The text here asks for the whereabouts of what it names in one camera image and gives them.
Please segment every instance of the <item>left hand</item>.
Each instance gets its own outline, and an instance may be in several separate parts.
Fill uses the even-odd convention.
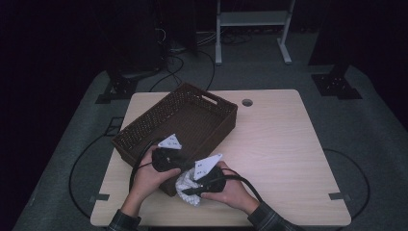
[[[141,203],[154,191],[159,189],[159,186],[167,179],[180,174],[180,168],[174,168],[169,171],[159,172],[152,165],[152,152],[157,146],[150,147],[143,159],[141,160],[140,167],[146,164],[147,166],[138,169],[133,182],[132,190],[126,197],[122,208],[122,213],[131,217],[137,217]]]

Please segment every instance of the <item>black bracket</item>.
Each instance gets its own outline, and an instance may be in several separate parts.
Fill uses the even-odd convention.
[[[125,89],[118,90],[110,81],[103,94],[99,94],[95,104],[110,104],[112,100],[130,99],[136,91],[138,82],[129,81]]]
[[[348,65],[335,65],[328,74],[312,75],[312,79],[322,96],[337,96],[339,99],[362,99],[357,89],[354,89],[344,77],[347,68]]]

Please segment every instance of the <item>right hand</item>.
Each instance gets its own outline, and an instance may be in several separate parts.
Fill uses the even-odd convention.
[[[217,166],[222,169],[224,175],[235,175],[233,171],[228,170],[230,168],[224,162],[218,162]],[[204,192],[201,197],[224,203],[248,215],[252,214],[260,205],[260,202],[246,191],[239,180],[227,180],[222,192]]]

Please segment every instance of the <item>hand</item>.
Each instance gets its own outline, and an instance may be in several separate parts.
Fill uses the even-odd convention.
[[[159,189],[159,186],[167,179],[180,174],[180,168],[174,168],[165,172],[158,172],[152,165],[152,151],[157,146],[150,147],[143,159],[141,160],[138,172],[135,175],[132,190],[126,197],[122,208],[122,213],[131,217],[137,217],[142,202],[154,191]]]
[[[233,171],[228,170],[230,168],[224,162],[218,162],[217,166],[222,169],[224,175],[235,175]],[[260,205],[259,201],[252,197],[246,191],[242,182],[238,180],[227,180],[222,192],[204,192],[201,194],[201,197],[227,204],[248,215],[252,214]]]

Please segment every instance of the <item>dark background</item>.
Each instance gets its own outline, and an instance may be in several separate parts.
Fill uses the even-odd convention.
[[[193,1],[169,2],[186,7],[188,13],[178,16],[195,15],[196,30],[215,29],[215,0],[195,1],[199,11],[188,9]],[[287,7],[278,2],[223,0],[223,9]],[[174,18],[166,17],[170,6],[157,4],[1,1],[1,218],[8,221],[3,227],[13,227],[92,79],[111,63],[134,69],[161,65],[164,53],[154,27],[171,28]],[[407,10],[402,0],[297,0],[291,31],[321,28],[310,64],[346,57],[408,127]]]

